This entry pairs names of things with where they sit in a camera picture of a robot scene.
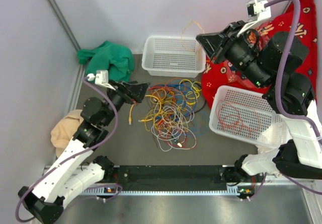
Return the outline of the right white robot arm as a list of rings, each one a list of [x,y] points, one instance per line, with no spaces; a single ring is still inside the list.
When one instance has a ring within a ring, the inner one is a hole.
[[[315,93],[310,79],[297,72],[309,50],[295,32],[292,25],[289,31],[275,33],[262,49],[250,41],[255,30],[243,21],[196,36],[213,63],[227,60],[257,88],[268,89],[263,99],[281,116],[291,136],[274,150],[241,156],[233,175],[242,182],[259,173],[321,178],[321,123]]]

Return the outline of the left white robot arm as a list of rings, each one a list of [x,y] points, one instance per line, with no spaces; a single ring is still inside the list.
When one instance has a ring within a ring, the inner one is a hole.
[[[72,176],[77,167],[99,146],[110,139],[117,126],[109,132],[105,129],[112,121],[118,124],[118,112],[124,104],[141,103],[149,88],[149,83],[137,81],[109,81],[106,92],[100,91],[87,79],[83,83],[102,98],[88,98],[80,113],[82,123],[72,135],[63,153],[56,159],[47,172],[30,187],[23,186],[18,192],[20,198],[16,207],[16,219],[23,206],[41,223],[55,223],[63,211],[84,190],[91,185],[113,179],[113,163],[103,156],[97,157],[85,171]]]

